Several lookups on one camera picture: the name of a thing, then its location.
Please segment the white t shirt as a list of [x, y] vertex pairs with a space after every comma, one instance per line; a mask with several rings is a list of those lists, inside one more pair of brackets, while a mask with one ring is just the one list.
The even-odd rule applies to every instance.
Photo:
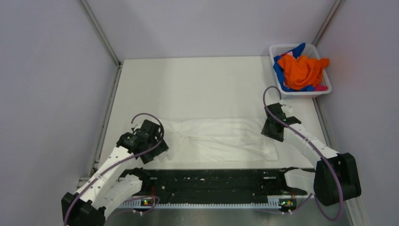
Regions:
[[169, 160], [177, 163], [277, 161], [262, 118], [161, 119]]

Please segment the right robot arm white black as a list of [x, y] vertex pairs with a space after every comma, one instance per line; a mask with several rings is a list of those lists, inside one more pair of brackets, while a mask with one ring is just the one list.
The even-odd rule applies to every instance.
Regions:
[[294, 116], [287, 117], [282, 104], [268, 105], [267, 119], [261, 134], [282, 143], [291, 144], [314, 167], [305, 171], [296, 167], [283, 169], [283, 177], [276, 181], [282, 194], [294, 188], [316, 196], [324, 206], [359, 197], [362, 193], [356, 160], [350, 153], [339, 153], [328, 147]]

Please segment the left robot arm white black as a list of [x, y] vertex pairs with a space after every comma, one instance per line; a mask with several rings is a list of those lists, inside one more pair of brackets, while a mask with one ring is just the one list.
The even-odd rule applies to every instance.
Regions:
[[151, 182], [141, 172], [118, 182], [128, 167], [164, 158], [168, 151], [161, 121], [152, 114], [146, 115], [153, 119], [145, 119], [131, 132], [121, 135], [107, 160], [92, 177], [75, 193], [63, 196], [65, 226], [103, 226], [109, 215], [128, 197], [150, 191]]

